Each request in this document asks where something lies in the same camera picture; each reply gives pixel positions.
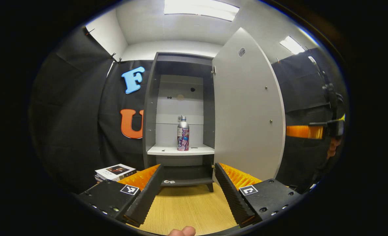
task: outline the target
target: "door hinge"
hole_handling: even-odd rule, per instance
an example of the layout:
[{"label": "door hinge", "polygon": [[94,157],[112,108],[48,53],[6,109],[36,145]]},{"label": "door hinge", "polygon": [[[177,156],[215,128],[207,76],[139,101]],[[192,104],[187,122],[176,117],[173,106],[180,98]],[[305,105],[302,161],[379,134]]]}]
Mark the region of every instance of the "door hinge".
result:
[{"label": "door hinge", "polygon": [[216,66],[213,66],[212,74],[213,74],[213,75],[216,74]]}]

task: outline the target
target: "white shelf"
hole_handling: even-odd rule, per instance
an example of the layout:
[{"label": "white shelf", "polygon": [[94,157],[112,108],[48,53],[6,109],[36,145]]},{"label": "white shelf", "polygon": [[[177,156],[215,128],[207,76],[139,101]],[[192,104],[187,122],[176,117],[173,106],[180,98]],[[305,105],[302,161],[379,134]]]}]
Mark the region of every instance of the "white shelf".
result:
[{"label": "white shelf", "polygon": [[207,155],[214,154],[215,150],[204,144],[197,146],[190,146],[188,151],[178,151],[176,146],[160,146],[154,145],[147,151],[149,155],[162,155],[162,156],[192,156],[192,155]]}]

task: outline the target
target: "open cabinet door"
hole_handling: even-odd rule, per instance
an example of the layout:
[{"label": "open cabinet door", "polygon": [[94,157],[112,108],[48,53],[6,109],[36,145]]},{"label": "open cabinet door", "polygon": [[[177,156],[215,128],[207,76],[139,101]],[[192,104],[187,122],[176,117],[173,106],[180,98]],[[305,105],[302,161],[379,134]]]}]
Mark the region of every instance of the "open cabinet door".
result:
[{"label": "open cabinet door", "polygon": [[283,156],[286,125],[280,87],[269,60],[252,36],[239,28],[212,65],[214,162],[262,181],[275,178]]}]

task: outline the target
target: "letter f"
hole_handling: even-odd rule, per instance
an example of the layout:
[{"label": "letter f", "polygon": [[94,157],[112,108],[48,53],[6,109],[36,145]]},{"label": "letter f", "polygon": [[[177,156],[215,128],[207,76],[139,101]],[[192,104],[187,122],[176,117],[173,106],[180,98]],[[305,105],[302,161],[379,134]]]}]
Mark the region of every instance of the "letter f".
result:
[{"label": "letter f", "polygon": [[144,67],[140,66],[121,75],[121,77],[123,77],[124,81],[126,82],[126,94],[132,93],[140,89],[140,85],[136,84],[136,81],[139,83],[142,82],[142,75],[140,73],[143,73],[144,71]]}]

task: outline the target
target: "orange letter u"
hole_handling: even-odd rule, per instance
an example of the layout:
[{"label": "orange letter u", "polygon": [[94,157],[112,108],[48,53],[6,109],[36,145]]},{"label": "orange letter u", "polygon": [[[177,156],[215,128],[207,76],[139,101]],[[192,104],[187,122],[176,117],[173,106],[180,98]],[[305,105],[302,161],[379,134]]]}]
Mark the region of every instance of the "orange letter u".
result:
[{"label": "orange letter u", "polygon": [[139,131],[134,131],[131,128],[133,122],[133,115],[136,113],[133,109],[122,109],[121,113],[121,132],[130,139],[141,139],[143,137],[143,111],[140,110],[139,114],[142,115],[142,127]]}]

